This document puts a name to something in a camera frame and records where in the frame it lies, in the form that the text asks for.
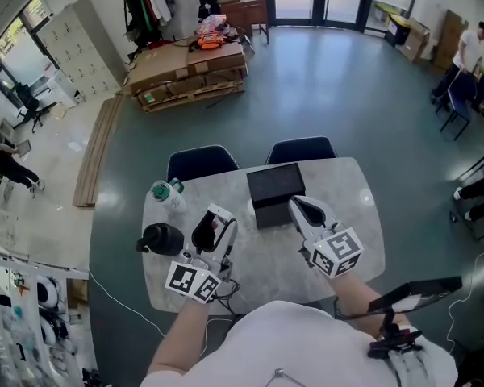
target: window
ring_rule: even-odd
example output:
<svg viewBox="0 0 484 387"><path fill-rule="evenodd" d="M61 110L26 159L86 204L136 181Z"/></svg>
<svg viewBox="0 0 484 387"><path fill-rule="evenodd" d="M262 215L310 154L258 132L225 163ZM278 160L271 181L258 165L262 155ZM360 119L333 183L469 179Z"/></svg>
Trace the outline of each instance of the window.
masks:
<svg viewBox="0 0 484 387"><path fill-rule="evenodd" d="M36 35L46 23L42 2L31 0L0 37L0 90L18 108L23 105L13 91L18 83L28 85L33 96L47 88L44 66L53 59Z"/></svg>
<svg viewBox="0 0 484 387"><path fill-rule="evenodd" d="M27 7L23 9L23 16L29 22L32 28L37 27L44 19L48 17L41 0L31 0Z"/></svg>

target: white cabinet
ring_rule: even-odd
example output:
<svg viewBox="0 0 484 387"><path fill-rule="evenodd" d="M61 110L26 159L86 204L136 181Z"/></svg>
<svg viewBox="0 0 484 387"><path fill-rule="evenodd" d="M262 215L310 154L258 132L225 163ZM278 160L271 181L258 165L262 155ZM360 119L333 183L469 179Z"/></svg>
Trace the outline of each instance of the white cabinet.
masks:
<svg viewBox="0 0 484 387"><path fill-rule="evenodd" d="M85 100L120 90L126 77L123 62L90 0L67 6L38 37Z"/></svg>

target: white marble table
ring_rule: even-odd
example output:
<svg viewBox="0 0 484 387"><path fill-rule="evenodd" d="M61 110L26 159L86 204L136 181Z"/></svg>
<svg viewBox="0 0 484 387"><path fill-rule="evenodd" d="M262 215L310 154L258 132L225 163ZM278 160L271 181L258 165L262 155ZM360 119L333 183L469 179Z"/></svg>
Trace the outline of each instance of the white marble table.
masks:
<svg viewBox="0 0 484 387"><path fill-rule="evenodd" d="M306 195L329 204L346 227L353 227L364 244L355 273L369 281L386 267L382 228L364 174L353 158L308 160L298 162L306 186ZM297 303L318 301L333 295L320 274L307 266L298 250L302 237L292 224L258 230L248 211L249 187L246 173L265 169L257 167L220 173L184 182L183 196L188 205L184 214L169 214L149 194L145 198L142 232L146 226L163 222L177 227L191 245L191 233L206 213L210 203L232 212L239 223L233 246L232 278L240 291L232 298L232 309L246 314L273 300ZM178 312L184 297L165 289L165 279L174 257L143 254L145 282L152 306L157 310ZM231 285L223 283L218 293L228 293ZM211 314L229 314L218 302Z"/></svg>

